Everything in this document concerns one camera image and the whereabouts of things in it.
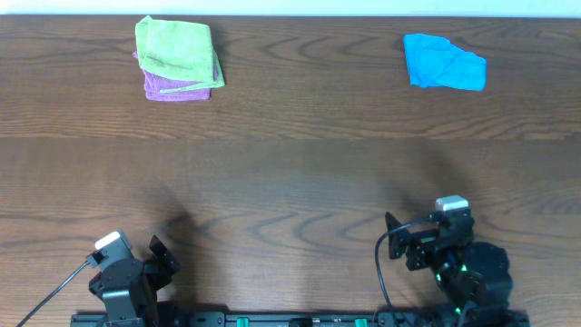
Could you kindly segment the light green microfiber cloth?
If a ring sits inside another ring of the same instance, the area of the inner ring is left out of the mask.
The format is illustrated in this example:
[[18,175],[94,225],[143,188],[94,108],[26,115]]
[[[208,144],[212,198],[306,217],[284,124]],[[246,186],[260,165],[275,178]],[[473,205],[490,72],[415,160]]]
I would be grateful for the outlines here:
[[151,74],[180,81],[213,79],[208,25],[146,16],[135,26],[135,42],[139,66]]

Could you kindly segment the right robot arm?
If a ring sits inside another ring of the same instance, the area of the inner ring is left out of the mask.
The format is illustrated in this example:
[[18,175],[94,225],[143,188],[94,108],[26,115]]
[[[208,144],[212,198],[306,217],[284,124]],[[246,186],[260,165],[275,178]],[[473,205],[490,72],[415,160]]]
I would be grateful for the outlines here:
[[387,232],[378,239],[389,243],[389,258],[406,257],[409,271],[429,268],[449,300],[424,322],[444,326],[509,326],[518,315],[509,310],[513,288],[507,251],[474,240],[474,219],[468,208],[436,211],[402,224],[385,214]]

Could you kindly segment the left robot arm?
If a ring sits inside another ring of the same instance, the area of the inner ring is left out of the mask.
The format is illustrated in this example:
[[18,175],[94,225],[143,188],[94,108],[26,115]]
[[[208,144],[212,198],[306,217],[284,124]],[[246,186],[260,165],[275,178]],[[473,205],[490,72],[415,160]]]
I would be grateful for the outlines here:
[[172,282],[181,265],[157,237],[149,243],[152,256],[141,261],[123,232],[107,234],[95,243],[87,262],[99,272],[89,291],[106,310],[106,326],[160,326],[157,292]]

